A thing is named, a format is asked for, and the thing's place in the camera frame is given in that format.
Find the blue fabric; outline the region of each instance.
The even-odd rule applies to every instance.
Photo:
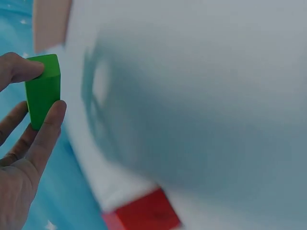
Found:
[[[0,54],[16,52],[34,56],[31,13],[32,0],[0,0]],[[24,84],[12,84],[0,93],[0,117],[25,100]],[[29,117],[1,146],[2,157],[22,134]],[[106,230],[100,209],[82,175],[65,130],[48,162],[31,206],[24,230],[45,229],[48,222],[58,230]]]

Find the green block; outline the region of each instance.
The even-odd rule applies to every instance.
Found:
[[[60,100],[61,72],[55,54],[28,59],[45,65],[45,70],[39,77],[25,82],[31,125],[34,130],[39,130],[53,103]]]

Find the beige block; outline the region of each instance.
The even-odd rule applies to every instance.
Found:
[[[34,0],[34,51],[65,43],[72,0]]]

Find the toy block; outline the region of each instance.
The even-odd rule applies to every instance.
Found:
[[[61,73],[55,54],[28,58],[45,65],[44,72],[37,78],[25,82],[31,125],[39,130],[54,102],[60,100]]]
[[[64,44],[71,0],[34,0],[33,40],[36,53]]]
[[[102,217],[109,230],[172,230],[181,225],[162,189]]]

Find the hand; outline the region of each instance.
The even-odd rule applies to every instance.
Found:
[[[38,77],[44,66],[14,53],[0,57],[0,91],[13,82]],[[0,159],[0,229],[20,230],[27,219],[30,205],[47,161],[60,135],[66,104],[57,101],[49,110],[37,132],[29,125],[12,149]],[[0,122],[0,145],[27,114],[21,102]]]

